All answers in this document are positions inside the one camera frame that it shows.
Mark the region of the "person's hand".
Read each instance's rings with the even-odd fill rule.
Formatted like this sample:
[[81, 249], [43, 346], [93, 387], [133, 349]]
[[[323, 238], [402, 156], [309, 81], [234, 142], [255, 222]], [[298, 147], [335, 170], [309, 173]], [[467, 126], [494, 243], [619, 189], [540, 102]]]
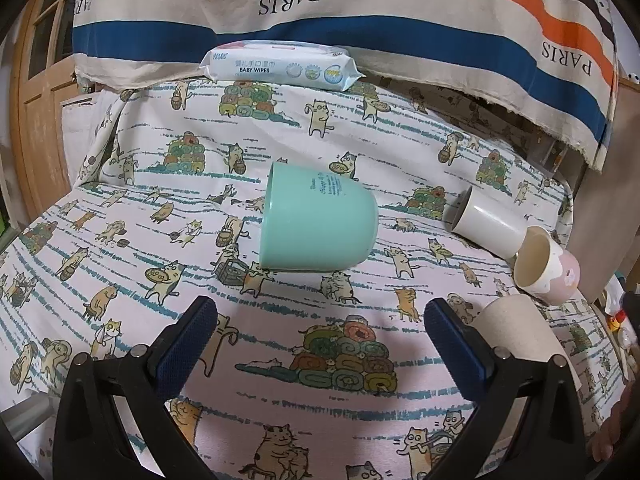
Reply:
[[620, 438], [620, 425], [629, 403], [633, 382], [626, 385], [620, 400], [612, 407], [610, 416], [603, 422], [596, 434], [590, 439], [588, 452], [596, 463], [608, 460], [613, 455], [614, 444]]

